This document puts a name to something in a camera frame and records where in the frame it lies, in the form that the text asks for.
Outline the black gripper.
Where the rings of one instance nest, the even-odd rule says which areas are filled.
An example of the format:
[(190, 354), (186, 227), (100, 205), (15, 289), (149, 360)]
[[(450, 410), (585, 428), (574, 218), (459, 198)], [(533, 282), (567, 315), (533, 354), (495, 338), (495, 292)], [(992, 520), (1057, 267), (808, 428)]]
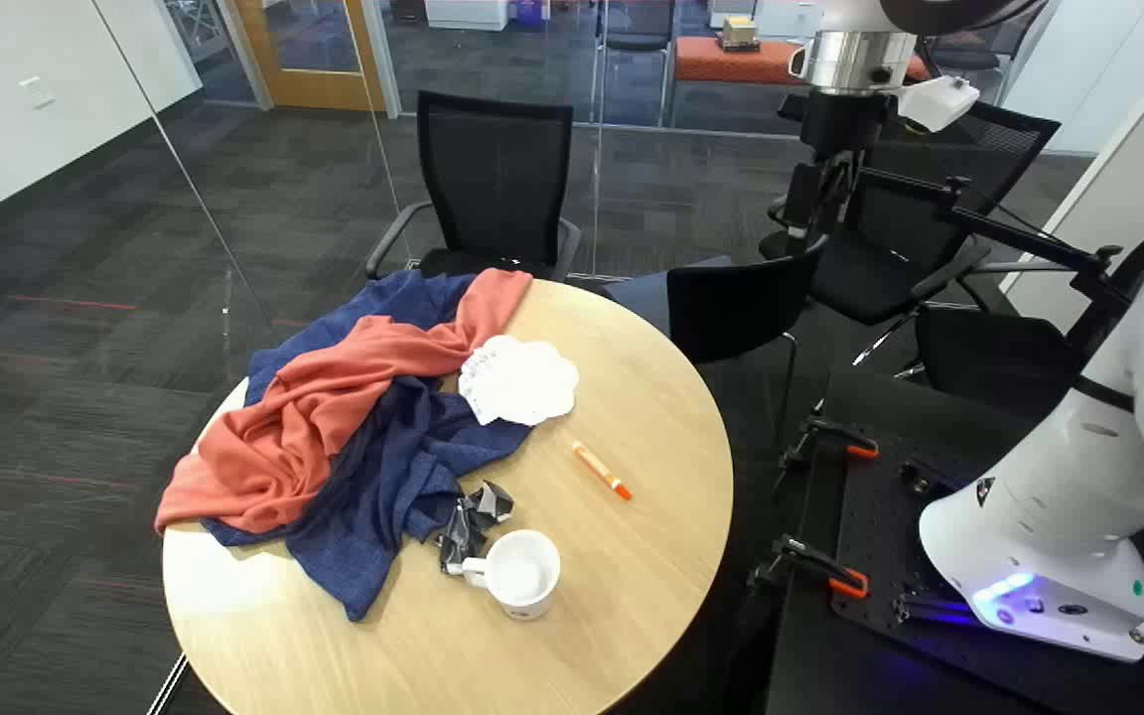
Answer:
[(786, 194), (766, 205), (773, 234), (757, 242), (762, 256), (803, 254), (838, 227), (891, 97), (804, 92), (790, 95), (777, 116), (798, 124), (808, 157), (790, 172)]

